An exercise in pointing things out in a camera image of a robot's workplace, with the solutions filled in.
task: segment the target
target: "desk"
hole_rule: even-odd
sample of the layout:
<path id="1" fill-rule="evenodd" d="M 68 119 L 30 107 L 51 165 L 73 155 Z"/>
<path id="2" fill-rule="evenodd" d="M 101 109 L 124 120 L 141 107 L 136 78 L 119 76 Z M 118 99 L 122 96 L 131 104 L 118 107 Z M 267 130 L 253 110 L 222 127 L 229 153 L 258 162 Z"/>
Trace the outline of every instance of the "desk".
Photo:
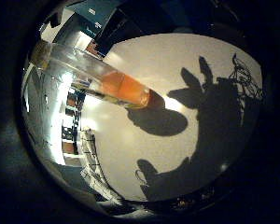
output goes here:
<path id="1" fill-rule="evenodd" d="M 154 122 L 85 99 L 82 124 L 95 130 L 105 178 L 126 200 L 191 193 L 239 157 L 261 99 L 260 66 L 248 54 L 207 36 L 166 34 L 120 42 L 104 61 L 150 87 L 166 107 Z M 151 128 L 156 124 L 167 131 Z"/>

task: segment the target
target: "table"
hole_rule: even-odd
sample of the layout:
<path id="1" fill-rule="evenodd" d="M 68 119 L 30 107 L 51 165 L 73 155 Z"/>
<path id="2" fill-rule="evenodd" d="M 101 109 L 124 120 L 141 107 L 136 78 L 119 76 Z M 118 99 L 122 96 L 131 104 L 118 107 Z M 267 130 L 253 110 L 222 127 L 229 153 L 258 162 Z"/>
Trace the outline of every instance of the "table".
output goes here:
<path id="1" fill-rule="evenodd" d="M 165 101 L 139 114 L 85 99 L 82 124 L 95 132 L 108 184 L 126 200 L 191 193 L 240 156 L 261 100 L 260 66 L 247 53 L 207 36 L 148 35 L 116 44 L 104 62 Z"/>

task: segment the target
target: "bottle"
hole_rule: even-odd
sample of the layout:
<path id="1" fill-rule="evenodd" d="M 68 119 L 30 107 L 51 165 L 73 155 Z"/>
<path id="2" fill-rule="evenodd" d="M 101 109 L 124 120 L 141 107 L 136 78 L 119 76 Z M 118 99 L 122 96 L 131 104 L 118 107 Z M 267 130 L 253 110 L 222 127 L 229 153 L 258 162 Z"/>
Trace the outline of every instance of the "bottle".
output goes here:
<path id="1" fill-rule="evenodd" d="M 52 77 L 63 71 L 64 76 L 70 76 L 70 85 L 76 91 L 127 108 L 148 105 L 148 87 L 82 50 L 40 40 L 32 52 L 31 63 Z"/>

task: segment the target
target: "orange liquid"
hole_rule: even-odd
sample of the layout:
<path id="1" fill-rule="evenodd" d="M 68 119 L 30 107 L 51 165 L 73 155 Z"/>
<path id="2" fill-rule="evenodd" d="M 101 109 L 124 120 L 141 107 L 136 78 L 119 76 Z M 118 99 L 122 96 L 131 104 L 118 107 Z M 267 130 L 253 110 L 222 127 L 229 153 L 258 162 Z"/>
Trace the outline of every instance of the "orange liquid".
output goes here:
<path id="1" fill-rule="evenodd" d="M 120 72 L 104 75 L 101 91 L 138 108 L 147 106 L 149 100 L 148 87 Z"/>

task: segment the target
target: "clear plastic tube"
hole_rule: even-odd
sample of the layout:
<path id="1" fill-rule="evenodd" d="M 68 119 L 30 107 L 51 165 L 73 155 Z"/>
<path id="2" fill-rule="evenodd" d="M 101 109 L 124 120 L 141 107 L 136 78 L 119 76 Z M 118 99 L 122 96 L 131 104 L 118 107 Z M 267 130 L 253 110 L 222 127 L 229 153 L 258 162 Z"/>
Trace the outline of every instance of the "clear plastic tube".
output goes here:
<path id="1" fill-rule="evenodd" d="M 148 87 L 79 49 L 41 40 L 31 63 L 52 77 L 58 78 L 62 71 L 72 88 L 110 103 L 129 108 L 148 104 Z"/>

